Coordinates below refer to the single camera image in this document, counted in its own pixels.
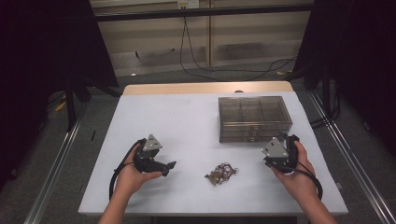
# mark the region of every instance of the human hand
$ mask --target human hand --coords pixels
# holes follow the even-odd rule
[[[146,181],[163,175],[161,172],[142,174],[136,170],[133,162],[134,154],[139,146],[140,144],[137,144],[125,160],[125,167],[120,171],[117,178],[117,184],[114,189],[114,194],[120,195],[126,199],[129,199],[135,192],[137,192]]]
[[[295,141],[294,145],[297,146],[298,149],[298,162],[296,169],[306,171],[306,169],[303,167],[304,165],[309,170],[309,172],[311,172],[314,175],[315,174],[314,167],[307,158],[307,154],[304,146],[298,141]],[[284,175],[282,172],[280,172],[274,167],[271,167],[271,169],[273,170],[275,176],[285,186],[288,193],[298,203],[306,202],[310,199],[312,200],[318,199],[317,187],[315,186],[312,179],[310,179],[308,176],[297,172],[294,172],[292,175]]]

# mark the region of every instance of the pile of small objects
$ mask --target pile of small objects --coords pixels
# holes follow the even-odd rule
[[[210,175],[205,175],[205,177],[216,186],[228,181],[232,175],[236,175],[238,172],[238,168],[233,169],[229,163],[225,162],[218,165],[214,171],[210,172]]]

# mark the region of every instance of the transparent plastic box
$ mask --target transparent plastic box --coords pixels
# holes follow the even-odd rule
[[[292,122],[282,96],[220,97],[219,141],[283,139]]]

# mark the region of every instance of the white table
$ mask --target white table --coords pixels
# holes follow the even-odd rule
[[[346,214],[344,200],[329,173],[304,109],[293,91],[124,94],[78,211],[90,216],[103,213],[108,203],[108,184],[113,170],[136,140],[147,138],[153,133],[163,144],[156,161],[177,161],[177,164],[167,177],[146,183],[129,201],[127,214],[155,217],[301,214],[303,211],[297,202],[264,165],[261,149],[265,143],[219,143],[219,97],[265,95],[283,97],[293,122],[290,134],[299,136],[307,149],[308,158],[324,190],[322,201],[332,214]],[[228,182],[214,187],[204,176],[223,162],[238,168],[239,173]]]

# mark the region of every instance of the forearm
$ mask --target forearm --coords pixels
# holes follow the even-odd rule
[[[125,213],[126,206],[128,205],[129,198],[117,194],[115,192],[111,197],[110,202],[107,205],[105,212],[103,213],[99,223],[100,224],[118,224],[122,223],[123,216]]]
[[[327,210],[326,206],[319,199],[300,200],[299,205],[307,215],[312,224],[333,224],[337,223]]]

